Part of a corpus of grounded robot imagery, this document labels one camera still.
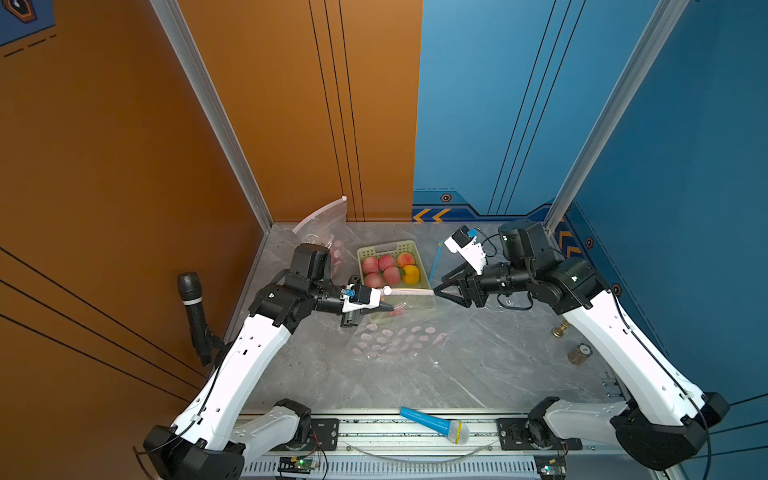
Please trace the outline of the light green perforated basket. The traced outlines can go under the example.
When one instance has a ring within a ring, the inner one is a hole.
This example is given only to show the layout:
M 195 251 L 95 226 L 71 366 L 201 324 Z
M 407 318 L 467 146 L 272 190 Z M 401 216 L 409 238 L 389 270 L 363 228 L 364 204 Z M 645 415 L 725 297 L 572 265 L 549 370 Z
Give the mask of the light green perforated basket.
M 413 257 L 414 265 L 419 270 L 419 279 L 415 284 L 407 284 L 400 281 L 396 286 L 393 286 L 393 289 L 423 290 L 426 291 L 427 295 L 431 295 L 432 290 L 428 281 L 428 274 L 424 268 L 417 245 L 413 240 L 394 241 L 359 248 L 356 252 L 356 258 L 360 273 L 365 275 L 363 262 L 366 258 L 374 257 L 380 259 L 383 256 L 389 255 L 394 260 L 397 260 L 404 253 L 410 254 Z

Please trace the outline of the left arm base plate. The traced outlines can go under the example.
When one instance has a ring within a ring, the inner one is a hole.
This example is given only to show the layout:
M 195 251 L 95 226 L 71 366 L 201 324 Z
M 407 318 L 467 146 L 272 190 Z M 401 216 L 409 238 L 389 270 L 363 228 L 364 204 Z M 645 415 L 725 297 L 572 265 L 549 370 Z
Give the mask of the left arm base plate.
M 338 447 L 340 420 L 338 418 L 312 418 L 307 437 L 279 445 L 274 451 L 310 451 L 319 443 L 326 453 L 336 451 Z

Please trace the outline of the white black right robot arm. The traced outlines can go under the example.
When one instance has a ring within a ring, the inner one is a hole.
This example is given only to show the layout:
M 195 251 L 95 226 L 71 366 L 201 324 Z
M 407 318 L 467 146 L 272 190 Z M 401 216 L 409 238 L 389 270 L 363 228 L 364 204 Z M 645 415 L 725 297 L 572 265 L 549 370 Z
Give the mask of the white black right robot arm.
M 498 236 L 504 259 L 491 265 L 477 233 L 466 226 L 452 233 L 443 245 L 463 262 L 434 293 L 466 308 L 484 306 L 491 295 L 526 293 L 575 327 L 629 392 L 603 404 L 545 398 L 528 414 L 530 442 L 540 449 L 569 439 L 615 445 L 654 471 L 710 453 L 710 430 L 729 411 L 725 398 L 702 391 L 675 368 L 592 264 L 564 254 L 542 223 L 509 222 Z

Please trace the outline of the clear zip-top bag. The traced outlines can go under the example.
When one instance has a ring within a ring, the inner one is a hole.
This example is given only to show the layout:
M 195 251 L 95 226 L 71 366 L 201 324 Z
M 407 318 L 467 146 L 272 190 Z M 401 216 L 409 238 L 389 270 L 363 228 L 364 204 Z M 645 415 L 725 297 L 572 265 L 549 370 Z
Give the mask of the clear zip-top bag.
M 334 200 L 305 217 L 292 230 L 302 243 L 321 245 L 330 251 L 331 274 L 342 269 L 345 250 L 347 197 Z

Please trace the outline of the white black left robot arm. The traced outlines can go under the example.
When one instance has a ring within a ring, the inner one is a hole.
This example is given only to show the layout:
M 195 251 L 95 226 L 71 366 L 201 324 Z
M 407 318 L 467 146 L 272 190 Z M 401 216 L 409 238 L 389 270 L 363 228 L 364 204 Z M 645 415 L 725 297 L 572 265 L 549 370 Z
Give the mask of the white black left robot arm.
M 371 288 L 356 276 L 334 284 L 329 249 L 308 243 L 294 250 L 289 268 L 257 292 L 229 343 L 210 332 L 198 275 L 179 275 L 177 287 L 193 346 L 211 374 L 172 424 L 154 426 L 135 453 L 151 462 L 157 479 L 237 479 L 248 455 L 304 446 L 311 410 L 296 401 L 280 400 L 266 414 L 235 426 L 252 390 L 300 322 L 314 312 L 335 314 L 347 326 L 364 314 L 393 308 L 383 300 L 392 293 L 389 285 Z

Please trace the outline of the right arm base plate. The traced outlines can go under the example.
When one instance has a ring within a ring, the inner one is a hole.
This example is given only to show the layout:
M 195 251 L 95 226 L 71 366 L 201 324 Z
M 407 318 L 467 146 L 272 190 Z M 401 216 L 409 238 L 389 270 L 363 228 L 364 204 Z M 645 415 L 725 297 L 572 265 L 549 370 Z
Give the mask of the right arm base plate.
M 580 439 L 561 439 L 542 422 L 527 418 L 499 418 L 497 433 L 503 451 L 583 449 Z

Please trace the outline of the clear bag with pink dots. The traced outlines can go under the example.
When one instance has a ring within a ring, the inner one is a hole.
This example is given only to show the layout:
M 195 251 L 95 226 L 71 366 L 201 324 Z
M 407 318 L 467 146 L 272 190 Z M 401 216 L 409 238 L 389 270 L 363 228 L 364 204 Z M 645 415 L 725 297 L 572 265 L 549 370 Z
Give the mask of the clear bag with pink dots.
M 437 315 L 431 290 L 395 289 L 383 298 L 391 311 L 366 314 L 351 336 L 346 353 L 361 362 L 394 363 L 441 346 L 449 328 Z

